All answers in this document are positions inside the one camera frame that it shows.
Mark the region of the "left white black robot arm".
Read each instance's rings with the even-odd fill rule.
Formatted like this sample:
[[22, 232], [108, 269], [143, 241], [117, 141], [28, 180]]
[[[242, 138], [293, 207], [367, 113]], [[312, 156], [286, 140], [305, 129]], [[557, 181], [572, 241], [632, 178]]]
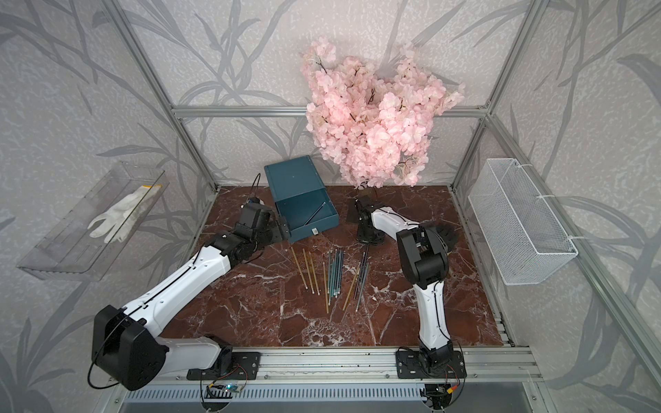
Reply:
[[202, 290], [289, 237], [287, 220], [252, 197], [230, 232], [216, 233], [187, 263], [139, 298], [96, 314], [91, 365], [130, 391], [177, 371], [196, 370], [201, 378], [231, 374], [230, 344], [211, 337], [165, 339], [161, 334]]

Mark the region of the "clear plastic wall tray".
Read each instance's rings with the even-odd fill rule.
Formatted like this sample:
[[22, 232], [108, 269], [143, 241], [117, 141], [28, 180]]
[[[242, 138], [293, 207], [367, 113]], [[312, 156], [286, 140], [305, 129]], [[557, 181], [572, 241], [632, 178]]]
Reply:
[[17, 268], [40, 280], [101, 280], [168, 185], [164, 170], [117, 163]]

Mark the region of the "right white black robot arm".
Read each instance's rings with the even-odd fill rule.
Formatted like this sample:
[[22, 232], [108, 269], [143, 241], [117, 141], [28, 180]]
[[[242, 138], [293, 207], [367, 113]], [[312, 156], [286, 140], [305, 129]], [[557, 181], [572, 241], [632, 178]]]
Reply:
[[355, 200], [357, 238], [381, 244], [386, 236], [397, 242], [403, 275], [413, 285], [420, 319], [419, 359], [428, 369], [444, 366], [454, 355], [443, 303], [449, 274], [450, 248], [433, 225], [424, 225], [367, 196]]

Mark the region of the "yellow pencil right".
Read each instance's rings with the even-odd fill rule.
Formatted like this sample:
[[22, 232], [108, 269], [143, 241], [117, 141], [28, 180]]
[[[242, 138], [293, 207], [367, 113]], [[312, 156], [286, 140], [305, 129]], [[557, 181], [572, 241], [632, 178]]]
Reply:
[[357, 281], [357, 279], [358, 279], [358, 276], [359, 276], [359, 271], [356, 270], [356, 273], [354, 274], [353, 279], [352, 279], [352, 282], [351, 282], [351, 284], [350, 284], [350, 286], [349, 286], [349, 292], [347, 293], [347, 296], [346, 296], [345, 301], [344, 301], [343, 311], [346, 311], [346, 309], [347, 309], [347, 307], [348, 307], [348, 305], [349, 305], [349, 300], [350, 300], [351, 297], [352, 297], [352, 294], [353, 294], [353, 291], [354, 291], [354, 288], [355, 288], [355, 285], [356, 285], [356, 281]]

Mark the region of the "white glove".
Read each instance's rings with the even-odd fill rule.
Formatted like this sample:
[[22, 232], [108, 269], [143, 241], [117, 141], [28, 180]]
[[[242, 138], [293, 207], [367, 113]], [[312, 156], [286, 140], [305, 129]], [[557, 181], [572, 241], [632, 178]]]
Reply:
[[104, 237], [105, 244], [126, 241], [130, 232], [137, 225], [139, 215], [144, 213], [145, 206], [156, 192], [155, 187], [142, 185], [131, 194], [126, 195], [89, 223], [88, 229], [99, 223], [90, 233], [90, 237], [93, 239]]

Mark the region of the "pink blossom artificial tree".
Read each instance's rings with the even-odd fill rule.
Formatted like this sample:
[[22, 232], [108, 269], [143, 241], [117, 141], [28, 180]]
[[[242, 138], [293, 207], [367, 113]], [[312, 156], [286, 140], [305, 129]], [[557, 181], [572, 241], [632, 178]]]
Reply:
[[354, 56], [337, 61], [337, 49], [325, 36], [302, 56], [312, 93], [307, 129], [323, 160], [335, 163], [357, 189], [389, 182], [416, 186], [429, 161], [435, 117], [465, 98], [465, 84], [447, 87], [417, 65], [413, 46], [402, 51], [390, 78]]

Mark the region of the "aluminium front rail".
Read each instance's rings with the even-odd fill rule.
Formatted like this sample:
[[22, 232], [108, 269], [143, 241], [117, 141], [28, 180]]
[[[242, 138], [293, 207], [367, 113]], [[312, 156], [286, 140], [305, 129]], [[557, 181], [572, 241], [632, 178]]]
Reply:
[[[257, 384], [349, 384], [456, 382], [538, 382], [542, 373], [532, 351], [525, 347], [464, 347], [463, 360], [436, 378], [424, 374], [411, 351], [396, 347], [359, 348], [237, 348], [258, 352], [260, 359], [236, 370], [225, 382]], [[245, 380], [254, 373], [253, 380]]]

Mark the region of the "teal top drawer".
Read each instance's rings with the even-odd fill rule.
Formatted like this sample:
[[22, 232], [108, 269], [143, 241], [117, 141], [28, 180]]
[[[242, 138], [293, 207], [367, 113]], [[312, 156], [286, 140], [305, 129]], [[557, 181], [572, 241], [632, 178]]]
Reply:
[[[304, 225], [323, 201], [326, 201], [325, 207], [309, 225]], [[280, 200], [275, 206], [278, 213], [287, 220], [291, 244], [339, 226], [339, 214], [326, 189]]]

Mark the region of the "left circuit board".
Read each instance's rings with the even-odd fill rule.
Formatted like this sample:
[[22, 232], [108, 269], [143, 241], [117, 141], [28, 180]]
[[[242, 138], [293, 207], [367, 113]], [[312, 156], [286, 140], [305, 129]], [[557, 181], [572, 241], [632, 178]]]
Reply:
[[203, 388], [202, 397], [205, 400], [235, 399], [245, 388], [246, 385], [212, 383]]

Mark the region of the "teal drawer cabinet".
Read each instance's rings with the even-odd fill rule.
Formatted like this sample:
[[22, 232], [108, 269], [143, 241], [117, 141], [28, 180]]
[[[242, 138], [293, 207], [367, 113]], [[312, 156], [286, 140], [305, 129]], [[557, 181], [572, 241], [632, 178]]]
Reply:
[[310, 156], [272, 163], [266, 165], [264, 171], [275, 203], [317, 189], [325, 189]]

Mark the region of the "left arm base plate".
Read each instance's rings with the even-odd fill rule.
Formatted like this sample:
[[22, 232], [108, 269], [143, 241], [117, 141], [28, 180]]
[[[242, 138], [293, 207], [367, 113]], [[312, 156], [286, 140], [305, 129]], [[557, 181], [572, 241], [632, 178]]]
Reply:
[[190, 369], [187, 380], [255, 380], [258, 376], [261, 354], [259, 352], [222, 353], [211, 368]]

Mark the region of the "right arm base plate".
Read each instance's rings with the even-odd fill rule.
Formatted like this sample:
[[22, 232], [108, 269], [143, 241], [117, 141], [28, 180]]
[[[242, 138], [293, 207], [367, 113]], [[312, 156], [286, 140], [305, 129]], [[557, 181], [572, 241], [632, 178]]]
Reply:
[[399, 379], [463, 380], [466, 364], [463, 353], [446, 347], [440, 351], [400, 347], [395, 352]]

